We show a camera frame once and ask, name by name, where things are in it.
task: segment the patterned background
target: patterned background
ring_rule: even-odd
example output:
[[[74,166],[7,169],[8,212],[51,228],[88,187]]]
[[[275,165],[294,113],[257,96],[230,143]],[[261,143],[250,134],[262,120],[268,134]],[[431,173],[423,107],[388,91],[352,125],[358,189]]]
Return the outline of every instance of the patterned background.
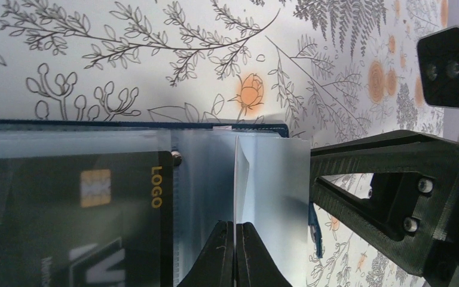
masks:
[[[442,134],[415,43],[448,0],[0,0],[0,118],[283,120],[325,146]],[[332,178],[367,196],[369,175]],[[421,286],[319,210],[308,286]]]

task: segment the black camera face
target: black camera face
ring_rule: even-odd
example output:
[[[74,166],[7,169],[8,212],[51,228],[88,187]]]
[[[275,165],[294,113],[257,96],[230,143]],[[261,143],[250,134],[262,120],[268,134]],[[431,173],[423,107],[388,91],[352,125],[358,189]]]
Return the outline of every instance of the black camera face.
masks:
[[[417,50],[427,104],[459,108],[459,28],[420,39]]]

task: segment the gold chip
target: gold chip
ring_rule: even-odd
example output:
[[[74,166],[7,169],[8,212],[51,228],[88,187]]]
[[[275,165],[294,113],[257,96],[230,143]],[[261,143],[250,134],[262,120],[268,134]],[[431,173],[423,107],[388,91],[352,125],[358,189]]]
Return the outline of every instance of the gold chip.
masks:
[[[80,174],[80,205],[99,206],[110,203],[111,172],[109,169],[85,170]]]

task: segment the black plastic mount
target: black plastic mount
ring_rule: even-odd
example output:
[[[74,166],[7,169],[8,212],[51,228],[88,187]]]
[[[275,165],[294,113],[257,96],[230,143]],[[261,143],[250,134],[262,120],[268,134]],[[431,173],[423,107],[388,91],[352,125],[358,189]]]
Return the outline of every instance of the black plastic mount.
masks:
[[[351,173],[374,174],[369,199],[322,178]],[[459,286],[459,143],[399,130],[313,149],[310,179],[311,201],[399,267],[432,287]]]
[[[252,223],[216,224],[191,271],[178,287],[291,287]]]

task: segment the credit card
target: credit card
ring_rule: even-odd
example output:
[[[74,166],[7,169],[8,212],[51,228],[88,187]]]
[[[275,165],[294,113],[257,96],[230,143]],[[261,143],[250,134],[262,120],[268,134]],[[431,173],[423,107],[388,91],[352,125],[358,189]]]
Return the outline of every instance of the credit card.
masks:
[[[0,159],[0,286],[172,285],[169,151]]]

